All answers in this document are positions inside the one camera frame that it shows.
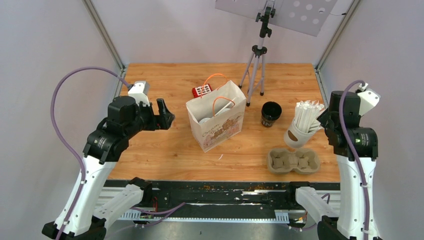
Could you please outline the brown paper bag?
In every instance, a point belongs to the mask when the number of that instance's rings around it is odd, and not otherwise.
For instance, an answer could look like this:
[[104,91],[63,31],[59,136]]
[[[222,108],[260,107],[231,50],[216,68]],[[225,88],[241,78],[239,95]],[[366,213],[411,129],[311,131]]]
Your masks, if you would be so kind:
[[[238,134],[243,127],[247,98],[241,89],[225,75],[215,73],[210,75],[202,84],[209,83],[215,76],[221,76],[225,83],[212,92],[186,102],[191,132],[203,152],[217,147],[219,144]],[[235,105],[230,105],[229,111],[216,114],[233,98]],[[212,123],[199,124],[204,118],[214,118]]]

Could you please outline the paper straw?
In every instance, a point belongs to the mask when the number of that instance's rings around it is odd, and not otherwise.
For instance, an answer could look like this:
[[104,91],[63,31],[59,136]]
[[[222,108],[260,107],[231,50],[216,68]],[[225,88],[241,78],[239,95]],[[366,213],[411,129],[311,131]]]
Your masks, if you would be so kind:
[[237,98],[236,97],[234,97],[230,102],[228,102],[224,107],[222,107],[221,109],[224,109],[224,108],[231,108],[231,105],[235,105],[235,103],[234,103],[234,100],[236,100]]

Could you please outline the white plastic cup lid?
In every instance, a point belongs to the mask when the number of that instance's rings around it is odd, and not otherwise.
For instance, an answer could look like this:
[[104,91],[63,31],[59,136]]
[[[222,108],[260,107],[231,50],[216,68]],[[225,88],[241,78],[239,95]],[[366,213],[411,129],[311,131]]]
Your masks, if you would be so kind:
[[218,111],[218,112],[216,113],[216,115],[223,114],[223,113],[225,113],[225,112],[227,112],[227,111],[230,111],[230,110],[231,110],[230,108],[223,108],[223,109],[221,109],[220,111]]

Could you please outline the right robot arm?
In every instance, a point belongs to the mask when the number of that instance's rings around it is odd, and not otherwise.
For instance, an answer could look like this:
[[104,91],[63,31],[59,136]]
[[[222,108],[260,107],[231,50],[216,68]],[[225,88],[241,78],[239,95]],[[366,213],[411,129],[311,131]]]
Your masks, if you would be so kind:
[[372,89],[348,92],[343,102],[344,136],[339,103],[342,91],[333,91],[326,110],[317,118],[333,147],[340,173],[340,212],[338,217],[324,216],[318,235],[328,240],[379,240],[374,220],[373,176],[378,157],[378,137],[369,127],[361,127],[361,117],[380,101]]

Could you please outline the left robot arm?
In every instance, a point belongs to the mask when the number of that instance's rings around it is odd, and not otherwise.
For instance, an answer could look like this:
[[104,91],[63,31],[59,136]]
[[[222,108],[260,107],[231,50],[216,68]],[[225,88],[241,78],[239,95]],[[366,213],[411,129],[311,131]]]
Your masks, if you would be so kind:
[[127,210],[153,201],[151,182],[135,177],[115,197],[97,207],[104,184],[132,137],[141,131],[168,130],[175,115],[162,98],[158,114],[131,96],[118,96],[108,105],[105,117],[88,137],[82,166],[61,214],[43,226],[42,234],[52,240],[103,240],[108,228]]

